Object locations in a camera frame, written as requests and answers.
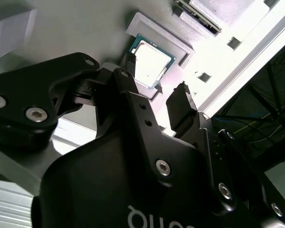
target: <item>screw hole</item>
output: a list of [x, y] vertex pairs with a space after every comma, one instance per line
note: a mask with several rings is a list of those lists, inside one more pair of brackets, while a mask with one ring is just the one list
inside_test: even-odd
[[149, 127], [152, 127], [152, 122], [151, 122], [151, 121], [149, 121], [149, 120], [145, 120], [144, 122], [145, 122], [145, 123], [146, 123], [146, 125], [148, 125]]
[[140, 108], [143, 109], [143, 110], [146, 110], [146, 109], [147, 109], [147, 107], [146, 107], [145, 105], [143, 105], [143, 104], [140, 104], [139, 106], [140, 106]]
[[40, 113], [40, 112], [33, 112], [32, 116], [36, 117], [36, 118], [41, 118], [42, 117], [42, 113]]
[[165, 164], [160, 164], [160, 168], [163, 170], [163, 171], [166, 171], [167, 170], [167, 167]]
[[217, 147], [219, 147], [219, 144], [217, 141], [213, 141], [214, 145], [216, 145]]
[[88, 65], [91, 65], [91, 66], [95, 66], [95, 63], [93, 61], [91, 61], [90, 59], [86, 59], [85, 61]]

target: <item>robotic arm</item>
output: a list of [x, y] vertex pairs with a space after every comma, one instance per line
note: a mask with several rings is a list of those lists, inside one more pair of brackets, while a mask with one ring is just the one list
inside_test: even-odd
[[[285, 227], [285, 200], [228, 131], [213, 134], [188, 87], [163, 134], [134, 81], [75, 53], [0, 75], [0, 174], [35, 198], [33, 228]], [[97, 107], [96, 139], [59, 155], [62, 115]]]

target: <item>metal frame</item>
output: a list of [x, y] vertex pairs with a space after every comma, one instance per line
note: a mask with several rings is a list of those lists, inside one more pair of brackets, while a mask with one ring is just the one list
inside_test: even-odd
[[195, 96], [198, 109], [215, 115], [284, 45], [285, 0], [280, 0], [235, 50], [239, 63], [229, 76], [213, 89], [205, 88], [207, 94]]

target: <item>black cable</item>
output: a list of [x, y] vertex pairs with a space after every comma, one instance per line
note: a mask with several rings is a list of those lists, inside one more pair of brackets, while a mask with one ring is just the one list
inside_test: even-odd
[[261, 131], [259, 131], [257, 128], [254, 128], [252, 126], [250, 126], [249, 124], [243, 122], [243, 121], [240, 121], [240, 120], [235, 120], [237, 122], [240, 122], [242, 124], [245, 124], [247, 127], [250, 127], [251, 129], [253, 129], [254, 131], [258, 132], [259, 134], [261, 134], [262, 136], [264, 136], [266, 139], [268, 139], [272, 144], [275, 144], [274, 141], [272, 141], [270, 138], [268, 138], [264, 133], [262, 133]]

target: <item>white panel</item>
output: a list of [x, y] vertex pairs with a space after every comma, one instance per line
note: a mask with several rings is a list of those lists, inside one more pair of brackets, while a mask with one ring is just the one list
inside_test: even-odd
[[31, 227], [32, 196], [18, 185], [0, 181], [0, 228]]

